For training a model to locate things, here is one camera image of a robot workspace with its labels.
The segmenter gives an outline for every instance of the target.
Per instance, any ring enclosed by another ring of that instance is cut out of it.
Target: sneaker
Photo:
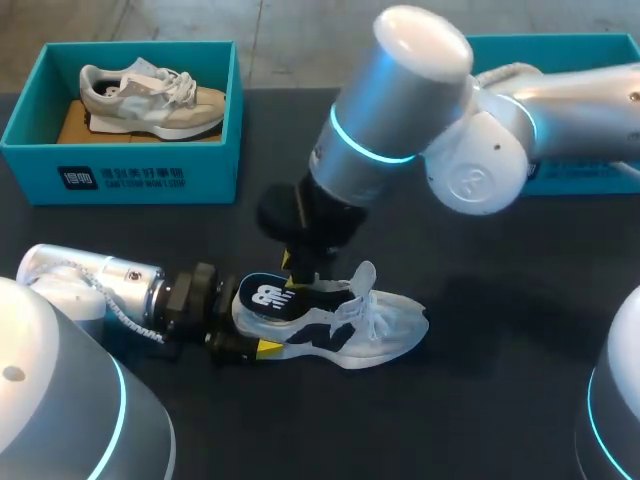
[[[420,343],[429,322],[418,302],[372,290],[375,280],[371,262],[363,262],[351,281],[304,288],[255,273],[240,284],[233,321],[242,335],[283,344],[274,360],[317,355],[346,369],[380,365]]]
[[[142,58],[120,71],[86,65],[80,96],[92,132],[148,132],[164,140],[185,140],[216,127],[226,101],[223,92],[197,86],[187,72],[156,68]]]

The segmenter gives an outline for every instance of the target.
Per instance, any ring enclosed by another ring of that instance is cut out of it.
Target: black table
[[[277,271],[282,246],[261,235],[254,205],[269,183],[305,172],[334,96],[246,92],[233,206],[31,208],[0,162],[0,275],[35,243],[170,275],[198,261]],[[0,123],[15,100],[0,97]],[[216,369],[196,347],[177,364],[129,362],[173,419],[176,478],[578,478],[575,414],[616,309],[640,285],[639,212],[632,196],[529,198],[465,217],[414,165],[336,273],[370,259],[377,288],[427,305],[424,346],[356,372],[314,358]]]

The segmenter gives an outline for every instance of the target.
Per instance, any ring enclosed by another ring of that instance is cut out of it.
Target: gray sneaker
[[[139,58],[130,67],[80,71],[80,96],[93,132],[148,132],[164,140],[185,140],[216,127],[226,95],[199,87],[187,72],[157,68]]]

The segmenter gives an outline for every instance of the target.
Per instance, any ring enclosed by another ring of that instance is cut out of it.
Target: shoe box
[[[544,73],[588,70],[640,61],[640,49],[626,34],[552,34],[468,37],[474,73],[513,62]],[[545,159],[529,165],[522,195],[639,193],[640,182],[610,166],[615,158]],[[630,165],[640,169],[640,158]]]
[[[88,129],[79,73],[138,57],[226,94],[220,128],[196,141]],[[42,49],[0,142],[32,205],[233,203],[243,91],[233,42],[53,43]]]

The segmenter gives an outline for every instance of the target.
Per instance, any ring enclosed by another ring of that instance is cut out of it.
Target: robotic arm
[[[640,65],[543,75],[508,65],[471,76],[471,46],[418,7],[384,11],[376,43],[331,106],[297,186],[262,197],[264,232],[286,245],[291,281],[328,274],[385,185],[423,153],[448,207],[484,215],[511,204],[529,160],[640,158]]]

